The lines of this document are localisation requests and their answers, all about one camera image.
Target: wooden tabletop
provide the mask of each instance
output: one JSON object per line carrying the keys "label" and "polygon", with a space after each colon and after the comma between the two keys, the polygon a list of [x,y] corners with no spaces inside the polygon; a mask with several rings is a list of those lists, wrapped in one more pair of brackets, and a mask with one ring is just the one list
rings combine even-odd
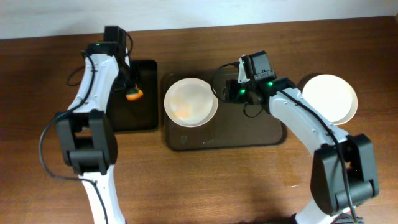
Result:
{"label": "wooden tabletop", "polygon": [[[398,211],[398,24],[394,17],[131,32],[134,59],[154,59],[159,79],[213,69],[266,50],[280,77],[329,73],[356,90],[356,116],[341,128],[365,133],[377,160],[380,195],[357,208],[367,223],[396,223]],[[80,50],[102,34],[0,40],[0,223],[92,223],[81,183],[44,174],[37,145],[77,87],[67,76]],[[162,125],[117,135],[115,183],[132,223],[237,223],[286,217],[311,199],[312,158],[289,131],[277,147],[173,152]],[[56,173],[73,175],[54,129],[44,144]]]}

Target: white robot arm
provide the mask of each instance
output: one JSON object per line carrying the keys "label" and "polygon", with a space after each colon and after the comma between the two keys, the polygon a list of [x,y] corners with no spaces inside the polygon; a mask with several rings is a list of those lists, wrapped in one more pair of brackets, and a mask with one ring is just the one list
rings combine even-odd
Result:
{"label": "white robot arm", "polygon": [[[261,105],[289,127],[313,156],[313,200],[292,216],[291,223],[329,224],[348,210],[353,219],[344,223],[358,222],[354,206],[379,193],[370,140],[363,134],[353,137],[333,125],[305,101],[290,80],[276,78],[265,51],[243,55],[227,65],[238,67],[239,75],[237,80],[226,81],[225,102]],[[349,169],[345,162],[351,163]]]}
{"label": "white robot arm", "polygon": [[[104,41],[88,46],[85,63],[80,88],[68,108],[75,109],[56,123],[63,158],[79,179],[89,180],[82,182],[95,223],[125,224],[113,179],[118,145],[106,117],[112,91],[122,89],[128,100],[131,95],[142,95],[129,68],[125,31],[117,26],[105,27]],[[76,136],[83,129],[90,129],[91,136]]]}

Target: wire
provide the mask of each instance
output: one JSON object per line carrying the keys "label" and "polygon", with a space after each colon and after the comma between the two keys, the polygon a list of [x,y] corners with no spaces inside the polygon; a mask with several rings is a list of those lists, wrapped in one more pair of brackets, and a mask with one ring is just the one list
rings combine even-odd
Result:
{"label": "wire", "polygon": [[224,67],[227,67],[227,66],[234,66],[234,67],[238,67],[239,66],[239,62],[233,62],[233,63],[228,63],[228,64],[225,64],[225,65],[222,65],[222,66],[220,66],[217,70],[215,70],[214,72],[213,72],[213,75],[211,76],[211,79],[210,79],[210,88],[211,88],[211,90],[213,91],[213,94],[217,97],[217,99],[219,99],[221,102],[223,102],[223,103],[232,103],[234,100],[225,100],[225,99],[222,99],[220,96],[218,96],[217,95],[217,93],[216,93],[216,90],[214,89],[214,86],[213,86],[213,80],[214,80],[214,78],[216,77],[216,75],[218,74],[218,72],[221,70],[221,69],[223,69]]}
{"label": "wire", "polygon": [[124,33],[126,34],[126,36],[130,40],[130,49],[127,51],[127,54],[130,55],[130,53],[132,52],[133,41],[132,41],[132,38],[131,38],[130,34],[128,34],[126,31],[124,31]]}
{"label": "wire", "polygon": [[249,103],[244,103],[244,105],[243,105],[243,113],[244,113],[244,115],[246,115],[248,118],[255,118],[256,116],[259,116],[259,115],[261,114],[261,112],[264,110],[264,109],[262,109],[262,107],[261,107],[260,111],[259,111],[256,115],[254,115],[254,116],[249,116],[249,115],[246,113],[246,107],[248,106],[248,104],[249,104]]}
{"label": "wire", "polygon": [[74,111],[75,109],[81,107],[81,106],[85,103],[85,101],[88,99],[88,97],[89,97],[89,95],[90,95],[90,93],[91,93],[91,89],[93,88],[94,77],[95,77],[95,66],[94,66],[94,62],[93,62],[93,60],[91,59],[91,57],[88,55],[87,52],[85,52],[84,50],[82,50],[81,52],[82,52],[82,54],[83,54],[85,57],[88,58],[88,60],[89,60],[90,63],[91,63],[91,72],[92,72],[92,76],[91,76],[91,81],[90,81],[90,85],[89,85],[89,87],[88,87],[87,93],[86,93],[84,99],[82,99],[82,100],[80,101],[79,104],[77,104],[76,106],[70,108],[69,110],[66,110],[66,111],[63,112],[62,114],[58,115],[57,117],[55,117],[54,119],[52,119],[52,120],[48,123],[48,125],[46,125],[46,127],[44,128],[44,130],[43,130],[43,132],[42,132],[42,135],[40,136],[40,141],[39,141],[39,159],[40,159],[40,163],[41,163],[41,165],[42,165],[42,167],[43,167],[45,173],[46,173],[47,175],[51,176],[52,178],[55,178],[55,179],[58,179],[58,180],[71,180],[71,181],[79,181],[79,182],[80,182],[80,181],[82,181],[82,182],[85,181],[85,182],[90,183],[90,184],[94,187],[95,192],[97,193],[99,202],[101,203],[102,209],[103,209],[103,211],[104,211],[105,223],[108,224],[108,215],[107,215],[107,213],[106,213],[105,204],[104,204],[103,199],[102,199],[102,197],[101,197],[100,191],[98,190],[97,182],[92,181],[92,180],[89,180],[89,179],[84,179],[84,178],[79,179],[79,178],[76,178],[76,177],[63,177],[63,176],[54,174],[53,172],[51,172],[51,170],[50,170],[50,169],[47,167],[47,165],[45,164],[44,157],[43,157],[43,141],[44,141],[44,137],[45,137],[45,135],[47,134],[47,132],[49,131],[50,127],[51,127],[53,124],[55,124],[56,122],[60,121],[61,119],[67,117],[67,116],[70,115],[70,114],[72,114],[73,111]]}
{"label": "wire", "polygon": [[72,87],[72,86],[80,85],[81,80],[80,80],[79,82],[74,83],[74,84],[70,84],[70,79],[71,79],[76,73],[78,73],[80,70],[82,70],[84,67],[85,67],[85,66],[82,65],[82,66],[76,68],[76,70],[73,71],[73,72],[69,75],[69,77],[67,78],[67,85],[68,85],[68,86]]}
{"label": "wire", "polygon": [[348,199],[348,206],[349,206],[349,209],[351,210],[351,214],[353,216],[354,223],[358,224],[358,219],[356,217],[356,212],[355,212],[355,208],[354,208],[354,205],[353,205],[353,200],[351,198],[351,191],[349,189],[347,167],[346,167],[346,164],[345,164],[345,161],[344,161],[343,152],[341,151],[340,145],[339,145],[339,143],[337,141],[336,136],[333,134],[333,131],[323,122],[323,120],[319,117],[319,115],[317,115],[310,108],[308,108],[303,103],[301,103],[300,101],[296,100],[295,98],[293,98],[292,96],[287,94],[285,91],[283,91],[283,90],[277,90],[277,91],[281,92],[287,98],[292,100],[295,104],[301,106],[303,109],[307,110],[310,114],[312,114],[320,122],[320,124],[323,126],[323,128],[326,130],[326,132],[332,138],[333,142],[335,143],[336,149],[337,149],[337,154],[338,154],[338,157],[339,157],[339,160],[340,160],[340,163],[341,163],[341,167],[343,168],[342,173],[343,173],[344,187],[346,189],[346,194],[347,194],[347,199]]}

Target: white bowl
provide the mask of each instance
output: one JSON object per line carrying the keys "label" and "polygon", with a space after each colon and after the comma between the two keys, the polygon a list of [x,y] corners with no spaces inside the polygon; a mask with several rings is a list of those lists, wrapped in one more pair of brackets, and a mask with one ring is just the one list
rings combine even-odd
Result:
{"label": "white bowl", "polygon": [[176,124],[192,128],[207,123],[216,114],[218,99],[209,83],[185,78],[174,83],[164,97],[167,116]]}
{"label": "white bowl", "polygon": [[334,75],[318,75],[310,79],[304,86],[303,97],[335,125],[348,122],[358,109],[353,87]]}

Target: black rectangular tray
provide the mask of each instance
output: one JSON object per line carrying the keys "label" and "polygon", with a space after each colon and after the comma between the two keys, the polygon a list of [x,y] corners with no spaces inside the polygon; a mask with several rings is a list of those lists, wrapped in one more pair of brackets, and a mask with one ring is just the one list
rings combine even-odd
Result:
{"label": "black rectangular tray", "polygon": [[[167,90],[177,81],[184,78],[199,78],[210,81],[213,71],[193,73],[175,73],[163,79],[163,99]],[[222,70],[214,82],[214,88],[222,93],[225,80],[237,79],[235,70]],[[259,105],[249,105],[248,114],[256,114]],[[166,114],[165,141],[174,151],[188,151],[198,149],[221,149],[251,146],[276,146],[282,144],[287,131],[278,119],[263,111],[255,118],[248,118],[243,114],[243,105],[218,102],[217,112],[206,124],[186,128],[175,124]]]}
{"label": "black rectangular tray", "polygon": [[157,64],[154,60],[131,60],[131,72],[138,73],[137,86],[144,95],[128,101],[125,93],[111,93],[106,115],[115,134],[155,131],[159,123]]}

